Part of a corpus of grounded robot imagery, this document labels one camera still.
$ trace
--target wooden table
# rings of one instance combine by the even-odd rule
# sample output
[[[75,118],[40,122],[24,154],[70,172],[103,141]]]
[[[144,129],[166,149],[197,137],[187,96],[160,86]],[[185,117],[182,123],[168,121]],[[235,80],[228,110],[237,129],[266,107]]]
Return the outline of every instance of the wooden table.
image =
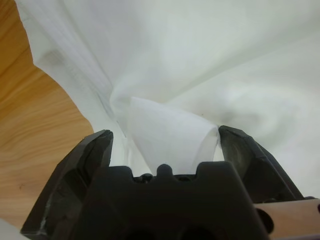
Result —
[[[33,65],[13,0],[0,0],[0,218],[21,228],[57,163],[93,132]]]

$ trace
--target white cloth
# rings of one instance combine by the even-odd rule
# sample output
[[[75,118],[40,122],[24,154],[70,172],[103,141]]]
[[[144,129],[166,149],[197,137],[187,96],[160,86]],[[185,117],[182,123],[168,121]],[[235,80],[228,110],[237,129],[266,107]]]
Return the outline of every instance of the white cloth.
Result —
[[[304,195],[320,196],[319,1],[16,1],[34,64],[95,131],[114,132],[113,165],[192,172],[199,156],[212,158],[207,145],[223,124],[253,136]],[[185,166],[175,165],[182,149]]]

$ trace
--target wooden surface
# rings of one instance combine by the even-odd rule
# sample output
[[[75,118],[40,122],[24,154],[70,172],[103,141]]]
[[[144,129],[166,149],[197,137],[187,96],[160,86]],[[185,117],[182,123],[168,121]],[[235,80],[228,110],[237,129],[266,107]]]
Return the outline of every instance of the wooden surface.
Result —
[[[20,228],[57,163],[92,133],[36,68],[13,0],[0,0],[0,218]]]
[[[287,201],[256,204],[273,221],[272,239],[319,235],[320,200]]]

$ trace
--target hole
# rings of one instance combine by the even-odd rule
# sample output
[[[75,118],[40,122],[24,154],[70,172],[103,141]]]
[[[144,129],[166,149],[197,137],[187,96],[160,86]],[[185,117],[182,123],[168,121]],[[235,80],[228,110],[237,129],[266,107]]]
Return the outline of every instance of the hole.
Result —
[[[148,184],[154,178],[154,176],[150,173],[145,173],[136,179],[137,183],[140,184]]]
[[[263,225],[265,227],[265,230],[267,231],[268,234],[272,233],[272,231],[274,230],[274,221],[272,220],[272,218],[269,216],[268,213],[266,213],[265,211],[256,208],[257,213],[259,214],[260,219],[263,222]]]
[[[185,175],[179,176],[179,177],[178,177],[178,180],[179,180],[180,182],[190,182],[190,181],[191,181],[190,177],[185,176]]]
[[[155,236],[147,230],[137,230],[126,237],[125,240],[155,240]]]
[[[180,240],[216,240],[214,235],[207,229],[202,227],[188,228],[182,235]]]

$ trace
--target black plastic part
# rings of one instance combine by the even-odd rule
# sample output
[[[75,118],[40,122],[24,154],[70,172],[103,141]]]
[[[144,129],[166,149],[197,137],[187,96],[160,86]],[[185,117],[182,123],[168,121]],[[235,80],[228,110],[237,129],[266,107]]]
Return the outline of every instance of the black plastic part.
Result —
[[[229,126],[219,128],[224,160],[235,167],[254,203],[303,200],[277,160],[251,136]]]
[[[196,175],[133,177],[109,167],[113,133],[82,140],[56,167],[21,233],[31,240],[267,240],[252,201],[304,199],[274,157],[243,131],[219,128],[225,162]]]
[[[145,184],[137,179],[129,167],[101,167],[71,239],[187,240],[192,234],[203,240],[269,239],[228,162],[202,162],[188,181],[177,179],[165,164]]]
[[[66,240],[82,209],[95,170],[109,166],[113,133],[84,138],[55,168],[21,233],[32,240]]]

